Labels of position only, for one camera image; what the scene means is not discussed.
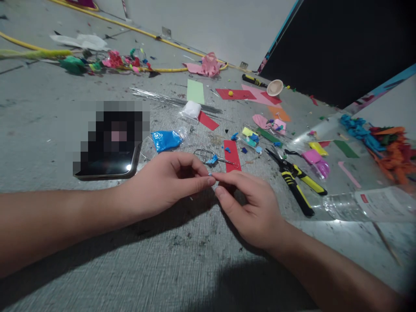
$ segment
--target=black panel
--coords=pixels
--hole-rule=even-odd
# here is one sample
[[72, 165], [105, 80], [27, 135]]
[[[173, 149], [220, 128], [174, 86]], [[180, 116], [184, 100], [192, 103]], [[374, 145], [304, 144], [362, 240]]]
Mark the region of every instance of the black panel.
[[416, 63], [413, 1], [304, 0], [260, 76], [344, 108]]

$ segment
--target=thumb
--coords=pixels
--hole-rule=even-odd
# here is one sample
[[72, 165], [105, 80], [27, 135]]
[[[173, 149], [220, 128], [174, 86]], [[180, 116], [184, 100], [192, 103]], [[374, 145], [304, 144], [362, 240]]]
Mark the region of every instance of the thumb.
[[180, 198], [199, 193], [207, 187], [213, 186], [216, 182], [215, 178], [211, 176], [179, 179], [176, 181], [178, 181], [177, 193]]
[[237, 228], [245, 222], [247, 212], [224, 187], [217, 186], [215, 196], [217, 196], [222, 209]]

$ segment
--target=yellow black pliers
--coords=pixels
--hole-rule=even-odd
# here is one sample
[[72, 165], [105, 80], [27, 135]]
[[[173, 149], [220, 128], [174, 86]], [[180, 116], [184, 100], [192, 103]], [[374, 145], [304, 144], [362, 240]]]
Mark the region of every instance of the yellow black pliers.
[[327, 195], [328, 192], [312, 180], [306, 173], [304, 173], [297, 165], [293, 165], [286, 160], [284, 160], [279, 152], [276, 151], [277, 155], [270, 150], [266, 149], [267, 154], [279, 165], [279, 171], [282, 173], [283, 179], [286, 181], [286, 184], [289, 186], [289, 189], [292, 191], [295, 196], [296, 201], [298, 202], [302, 212], [307, 217], [312, 217], [315, 212], [311, 208], [311, 205], [308, 203], [305, 195], [303, 194], [301, 188], [295, 181], [295, 177], [300, 178], [305, 182], [311, 189], [317, 192], [319, 195]]

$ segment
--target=plastic bottle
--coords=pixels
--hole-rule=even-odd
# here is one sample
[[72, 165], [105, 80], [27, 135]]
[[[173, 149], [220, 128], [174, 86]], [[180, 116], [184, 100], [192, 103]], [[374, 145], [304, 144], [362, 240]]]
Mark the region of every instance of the plastic bottle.
[[416, 191], [412, 185], [389, 186], [322, 197], [324, 208], [341, 221], [416, 222]]

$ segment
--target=phone screen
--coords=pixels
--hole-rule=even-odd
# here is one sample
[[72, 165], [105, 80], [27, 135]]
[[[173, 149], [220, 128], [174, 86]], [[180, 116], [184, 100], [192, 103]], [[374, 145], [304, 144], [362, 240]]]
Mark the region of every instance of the phone screen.
[[95, 131], [88, 132], [88, 150], [81, 152], [81, 162], [74, 167], [74, 176], [79, 179], [133, 176], [140, 154], [141, 142], [137, 141], [137, 134], [141, 134], [141, 113], [97, 112]]

